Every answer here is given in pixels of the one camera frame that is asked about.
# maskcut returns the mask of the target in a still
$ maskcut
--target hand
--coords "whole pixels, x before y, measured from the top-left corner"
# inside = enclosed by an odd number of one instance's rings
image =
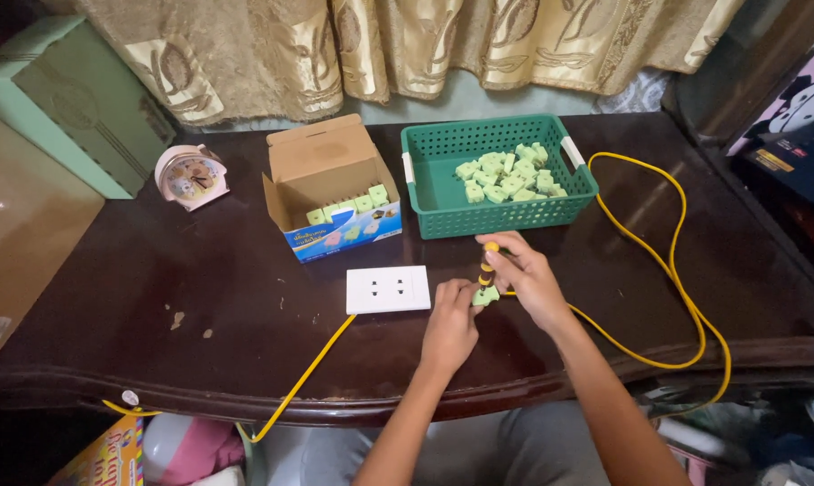
[[[509,285],[514,287],[521,305],[542,330],[551,333],[553,329],[574,321],[569,304],[566,304],[560,285],[548,266],[548,259],[530,248],[518,232],[481,234],[476,240],[482,244],[493,241],[509,250],[511,257],[501,252],[485,253],[488,264],[497,271],[494,286],[500,295],[509,289]]]
[[[481,305],[470,307],[478,289],[478,283],[465,279],[437,285],[434,311],[422,341],[420,367],[432,369],[449,380],[470,356],[479,338],[474,317],[483,309]]]

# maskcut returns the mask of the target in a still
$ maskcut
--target person's left hand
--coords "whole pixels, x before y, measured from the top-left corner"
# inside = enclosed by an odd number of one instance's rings
[[[422,342],[420,366],[449,379],[464,364],[479,338],[474,317],[484,308],[470,307],[478,289],[478,283],[466,279],[452,279],[437,285],[434,311]]]

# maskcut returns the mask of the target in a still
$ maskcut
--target mint green box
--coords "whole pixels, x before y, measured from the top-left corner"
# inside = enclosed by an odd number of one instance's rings
[[[47,17],[0,48],[0,119],[107,199],[133,199],[175,131],[85,17]]]

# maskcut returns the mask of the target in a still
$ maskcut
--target person's right hand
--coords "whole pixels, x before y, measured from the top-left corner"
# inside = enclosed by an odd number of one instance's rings
[[[508,249],[511,257],[501,252],[485,252],[485,258],[496,270],[494,286],[502,295],[509,285],[521,305],[545,332],[573,322],[574,317],[545,255],[530,248],[517,231],[480,234],[476,240],[483,245],[493,241]]]

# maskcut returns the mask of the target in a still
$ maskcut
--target wooden table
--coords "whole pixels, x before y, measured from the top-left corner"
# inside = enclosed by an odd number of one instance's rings
[[[735,370],[814,367],[813,283],[670,117],[591,115],[565,117],[564,124],[586,156],[626,154],[660,166],[683,185],[689,211],[678,271],[728,339]],[[403,127],[368,129],[406,198]],[[263,420],[344,321],[346,270],[426,265],[432,291],[447,279],[476,274],[479,246],[472,238],[422,240],[410,210],[403,212],[401,236],[299,264],[266,213],[265,135],[192,137],[224,159],[232,189],[198,212],[164,202],[152,182],[135,201],[107,203],[0,352],[0,407],[121,403],[129,389],[147,409]],[[680,210],[672,186],[611,159],[597,161],[594,174],[617,217],[666,254]],[[693,355],[696,330],[672,283],[595,202],[570,226],[524,236],[548,255],[567,299],[617,339],[655,360]],[[185,318],[170,330],[177,311]],[[358,317],[281,423],[383,423],[416,368],[428,315]],[[436,419],[572,396],[554,344],[517,300],[494,304],[477,325],[479,343]],[[213,331],[208,339],[207,329]],[[667,373],[595,336],[623,381]],[[721,367],[711,344],[696,369]]]

